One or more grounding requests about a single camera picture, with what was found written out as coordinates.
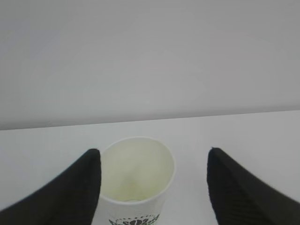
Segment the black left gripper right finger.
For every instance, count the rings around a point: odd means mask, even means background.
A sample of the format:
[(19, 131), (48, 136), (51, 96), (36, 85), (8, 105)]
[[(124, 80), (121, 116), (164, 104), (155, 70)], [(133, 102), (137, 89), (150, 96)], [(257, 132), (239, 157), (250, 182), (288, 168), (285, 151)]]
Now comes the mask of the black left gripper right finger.
[(298, 225), (300, 204), (272, 188), (220, 148), (208, 153), (207, 185), (220, 225)]

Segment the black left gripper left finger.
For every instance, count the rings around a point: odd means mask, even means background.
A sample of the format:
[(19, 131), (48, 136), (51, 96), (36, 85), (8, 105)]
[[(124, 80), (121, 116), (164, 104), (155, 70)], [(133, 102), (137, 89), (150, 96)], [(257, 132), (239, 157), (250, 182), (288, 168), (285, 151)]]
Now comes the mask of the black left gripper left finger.
[(2, 225), (90, 225), (101, 189), (98, 149), (89, 149), (55, 179), (1, 210)]

